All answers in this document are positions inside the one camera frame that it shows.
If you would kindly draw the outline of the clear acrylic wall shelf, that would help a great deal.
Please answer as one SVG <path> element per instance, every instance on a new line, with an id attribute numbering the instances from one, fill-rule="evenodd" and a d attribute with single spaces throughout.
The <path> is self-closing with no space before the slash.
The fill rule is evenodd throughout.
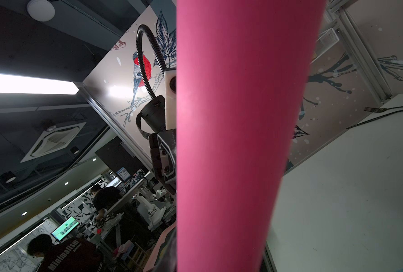
<path id="1" fill-rule="evenodd" d="M 311 63 L 315 62 L 319 57 L 329 51 L 339 42 L 339 40 L 340 39 L 333 28 L 329 28 L 328 30 L 322 32 L 316 41 Z"/>

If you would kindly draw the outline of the black fork on table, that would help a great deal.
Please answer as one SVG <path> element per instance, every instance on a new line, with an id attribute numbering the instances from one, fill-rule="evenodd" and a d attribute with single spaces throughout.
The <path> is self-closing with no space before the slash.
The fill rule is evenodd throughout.
<path id="1" fill-rule="evenodd" d="M 371 108 L 371 107 L 365 107 L 363 110 L 365 112 L 371 112 L 371 113 L 383 113 L 392 109 L 403 109 L 403 106 L 401 107 L 392 107 L 392 108 Z"/>

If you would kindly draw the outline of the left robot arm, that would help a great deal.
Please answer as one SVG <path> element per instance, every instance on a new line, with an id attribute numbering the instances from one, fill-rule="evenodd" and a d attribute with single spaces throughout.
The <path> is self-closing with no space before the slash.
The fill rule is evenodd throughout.
<path id="1" fill-rule="evenodd" d="M 166 129 L 165 98 L 151 100 L 137 115 L 136 125 L 148 140 L 152 170 L 171 195 L 176 195 L 176 130 Z"/>

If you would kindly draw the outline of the standing person in black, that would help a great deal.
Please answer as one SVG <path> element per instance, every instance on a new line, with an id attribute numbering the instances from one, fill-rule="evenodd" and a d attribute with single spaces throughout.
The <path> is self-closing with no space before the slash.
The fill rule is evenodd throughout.
<path id="1" fill-rule="evenodd" d="M 121 192 L 116 187 L 101 188 L 96 184 L 90 189 L 90 193 L 93 196 L 93 206 L 96 208 L 98 215 L 96 221 L 101 221 L 105 217 L 105 210 L 108 210 L 114 206 L 121 198 Z"/>

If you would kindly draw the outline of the magenta paper sheet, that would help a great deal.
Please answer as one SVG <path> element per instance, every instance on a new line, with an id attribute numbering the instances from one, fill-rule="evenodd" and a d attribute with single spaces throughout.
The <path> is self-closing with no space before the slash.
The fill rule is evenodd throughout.
<path id="1" fill-rule="evenodd" d="M 178 271 L 259 270 L 325 6 L 178 1 Z"/>

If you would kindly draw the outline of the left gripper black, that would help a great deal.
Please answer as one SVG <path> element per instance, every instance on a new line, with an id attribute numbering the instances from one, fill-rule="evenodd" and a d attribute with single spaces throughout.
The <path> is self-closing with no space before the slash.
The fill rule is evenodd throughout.
<path id="1" fill-rule="evenodd" d="M 149 136 L 153 172 L 171 195 L 176 195 L 176 129 Z"/>

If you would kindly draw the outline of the green screen monitor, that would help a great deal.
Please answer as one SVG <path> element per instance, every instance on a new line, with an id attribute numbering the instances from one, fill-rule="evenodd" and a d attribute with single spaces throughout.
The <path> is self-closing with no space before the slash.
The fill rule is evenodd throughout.
<path id="1" fill-rule="evenodd" d="M 73 217 L 69 217 L 64 223 L 57 227 L 51 235 L 57 240 L 62 241 L 71 231 L 73 231 L 80 223 Z"/>

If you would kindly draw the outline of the person in dark shirt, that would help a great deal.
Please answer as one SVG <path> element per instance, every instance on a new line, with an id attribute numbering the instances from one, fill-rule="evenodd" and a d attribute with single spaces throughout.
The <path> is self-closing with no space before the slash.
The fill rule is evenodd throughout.
<path id="1" fill-rule="evenodd" d="M 42 258 L 39 272 L 104 272 L 104 257 L 96 246 L 81 238 L 53 244 L 50 235 L 38 235 L 27 247 L 30 256 Z"/>

